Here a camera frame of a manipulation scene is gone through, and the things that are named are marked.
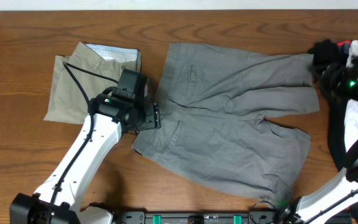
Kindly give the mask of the grey shorts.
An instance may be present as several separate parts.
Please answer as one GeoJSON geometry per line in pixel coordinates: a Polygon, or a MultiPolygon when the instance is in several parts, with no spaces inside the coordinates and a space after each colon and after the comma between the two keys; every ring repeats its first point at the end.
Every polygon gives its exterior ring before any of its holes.
{"type": "Polygon", "coordinates": [[[319,110],[312,61],[171,44],[155,94],[161,127],[142,131],[132,148],[211,189],[285,205],[311,139],[272,118],[319,110]]]}

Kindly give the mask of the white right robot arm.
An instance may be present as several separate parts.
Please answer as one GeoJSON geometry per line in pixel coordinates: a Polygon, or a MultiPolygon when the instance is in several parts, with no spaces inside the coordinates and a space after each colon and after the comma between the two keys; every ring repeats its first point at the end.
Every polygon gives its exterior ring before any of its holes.
{"type": "MultiPolygon", "coordinates": [[[[319,76],[319,86],[339,99],[358,101],[353,70],[332,64],[319,76]]],[[[345,156],[344,167],[319,190],[300,197],[277,215],[276,223],[325,223],[358,202],[358,140],[345,156]]]]}

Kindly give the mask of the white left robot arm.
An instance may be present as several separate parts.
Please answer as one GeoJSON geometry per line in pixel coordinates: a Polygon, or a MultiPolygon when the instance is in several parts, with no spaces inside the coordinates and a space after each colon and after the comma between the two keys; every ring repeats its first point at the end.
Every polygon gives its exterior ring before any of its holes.
{"type": "Polygon", "coordinates": [[[101,203],[81,209],[86,191],[102,161],[124,132],[160,127],[158,104],[131,108],[118,117],[110,101],[95,108],[51,176],[33,195],[17,194],[11,223],[117,223],[114,211],[101,203]]]}

